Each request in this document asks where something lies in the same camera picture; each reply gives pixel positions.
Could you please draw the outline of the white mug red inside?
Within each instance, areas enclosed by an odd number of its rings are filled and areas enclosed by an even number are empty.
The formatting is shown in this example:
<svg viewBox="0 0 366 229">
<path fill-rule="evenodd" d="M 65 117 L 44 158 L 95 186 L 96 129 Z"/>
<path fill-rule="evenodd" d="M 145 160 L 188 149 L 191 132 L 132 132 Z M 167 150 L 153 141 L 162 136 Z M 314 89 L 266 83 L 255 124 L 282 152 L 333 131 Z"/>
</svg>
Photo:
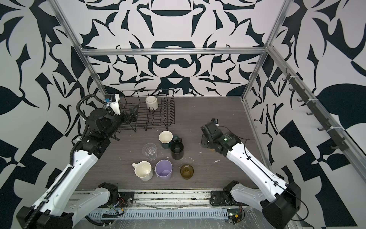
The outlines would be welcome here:
<svg viewBox="0 0 366 229">
<path fill-rule="evenodd" d="M 145 103 L 149 111 L 155 111 L 159 107 L 157 97 L 155 96 L 148 96 L 145 99 Z"/>
</svg>

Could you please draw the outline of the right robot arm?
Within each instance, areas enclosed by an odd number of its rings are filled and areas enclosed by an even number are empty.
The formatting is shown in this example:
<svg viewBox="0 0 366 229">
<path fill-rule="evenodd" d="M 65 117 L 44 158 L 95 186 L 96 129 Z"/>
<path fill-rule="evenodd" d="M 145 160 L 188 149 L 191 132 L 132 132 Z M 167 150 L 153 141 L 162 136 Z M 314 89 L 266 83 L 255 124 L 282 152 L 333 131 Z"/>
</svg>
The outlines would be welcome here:
<svg viewBox="0 0 366 229">
<path fill-rule="evenodd" d="M 262 212 L 276 229 L 283 229 L 301 207 L 301 188 L 287 183 L 264 166 L 246 146 L 246 139 L 231 131 L 223 133 L 218 120 L 201 126 L 202 143 L 235 163 L 256 185 L 257 189 L 231 182 L 226 190 L 237 203 L 243 203 Z"/>
</svg>

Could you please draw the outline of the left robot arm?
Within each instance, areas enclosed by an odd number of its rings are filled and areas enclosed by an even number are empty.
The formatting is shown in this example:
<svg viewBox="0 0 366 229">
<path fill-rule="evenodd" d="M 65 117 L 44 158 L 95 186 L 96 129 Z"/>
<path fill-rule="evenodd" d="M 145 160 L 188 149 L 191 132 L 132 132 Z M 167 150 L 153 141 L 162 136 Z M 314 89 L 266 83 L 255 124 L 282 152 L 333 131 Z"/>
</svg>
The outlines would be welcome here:
<svg viewBox="0 0 366 229">
<path fill-rule="evenodd" d="M 116 133 L 120 126 L 137 121 L 139 107 L 135 105 L 122 112 L 119 94 L 108 94 L 104 100 L 89 94 L 77 103 L 76 110 L 86 124 L 83 134 L 71 149 L 69 164 L 51 187 L 32 207 L 22 207 L 17 213 L 16 219 L 24 229 L 72 229 L 83 218 L 94 225 L 103 225 L 88 215 L 100 206 L 115 208 L 119 198 L 116 185 L 104 182 L 70 207 L 67 203 L 102 157 L 110 140 L 118 140 Z"/>
</svg>

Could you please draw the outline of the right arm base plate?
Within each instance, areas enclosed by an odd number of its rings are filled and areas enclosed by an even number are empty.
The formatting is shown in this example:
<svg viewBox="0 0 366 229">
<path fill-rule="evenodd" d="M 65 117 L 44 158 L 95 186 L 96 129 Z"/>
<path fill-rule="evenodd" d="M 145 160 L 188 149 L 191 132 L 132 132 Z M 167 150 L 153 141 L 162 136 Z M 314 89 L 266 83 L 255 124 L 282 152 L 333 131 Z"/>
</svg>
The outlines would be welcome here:
<svg viewBox="0 0 366 229">
<path fill-rule="evenodd" d="M 237 202 L 233 199 L 232 195 L 228 191 L 211 191 L 210 192 L 210 205 L 214 207 L 221 206 L 236 206 Z"/>
</svg>

